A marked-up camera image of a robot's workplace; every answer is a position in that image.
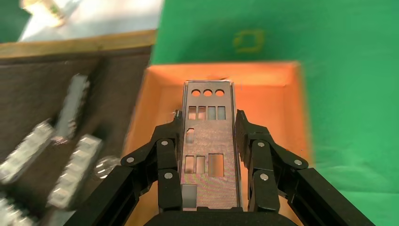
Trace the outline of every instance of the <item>pivot screw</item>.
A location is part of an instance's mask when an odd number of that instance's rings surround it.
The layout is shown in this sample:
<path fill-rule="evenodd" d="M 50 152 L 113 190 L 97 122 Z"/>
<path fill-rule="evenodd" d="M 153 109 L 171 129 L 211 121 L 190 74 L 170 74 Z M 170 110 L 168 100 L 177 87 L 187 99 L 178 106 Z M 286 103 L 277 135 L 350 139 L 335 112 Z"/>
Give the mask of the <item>pivot screw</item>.
<path fill-rule="evenodd" d="M 173 177 L 173 174 L 172 173 L 165 173 L 164 177 L 166 179 L 171 179 Z"/>
<path fill-rule="evenodd" d="M 302 165 L 302 161 L 301 161 L 301 160 L 298 160 L 298 159 L 295 160 L 294 163 L 295 163 L 296 165 L 298 165 L 298 166 Z"/>
<path fill-rule="evenodd" d="M 262 173 L 261 174 L 261 179 L 262 180 L 267 180 L 267 179 L 269 179 L 269 176 L 267 176 L 266 174 Z"/>

